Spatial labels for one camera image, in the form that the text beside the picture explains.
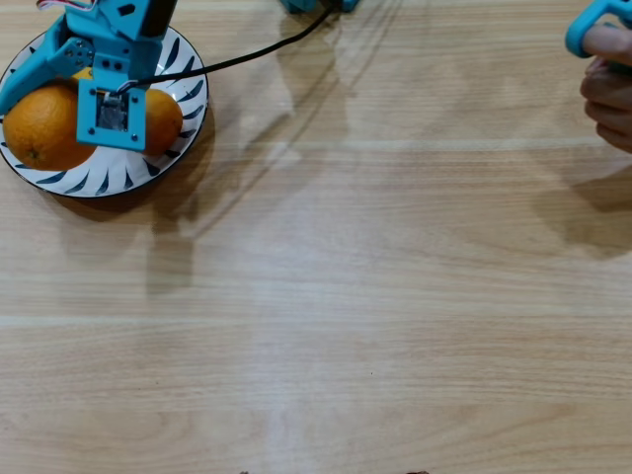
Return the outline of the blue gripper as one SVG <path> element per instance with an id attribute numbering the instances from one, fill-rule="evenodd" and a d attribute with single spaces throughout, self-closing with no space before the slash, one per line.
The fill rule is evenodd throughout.
<path id="1" fill-rule="evenodd" d="M 7 114 L 34 90 L 91 66 L 92 78 L 125 82 L 153 75 L 164 39 L 162 1 L 95 1 L 89 9 L 67 7 L 41 44 L 1 87 Z"/>

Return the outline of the bare human hand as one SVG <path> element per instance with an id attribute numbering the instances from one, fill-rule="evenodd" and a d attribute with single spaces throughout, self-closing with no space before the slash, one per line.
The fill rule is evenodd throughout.
<path id="1" fill-rule="evenodd" d="M 594 57 L 581 85 L 586 115 L 595 122 L 603 140 L 630 153 L 631 76 L 615 72 L 610 66 L 631 65 L 631 32 L 592 27 L 584 38 L 584 49 Z"/>

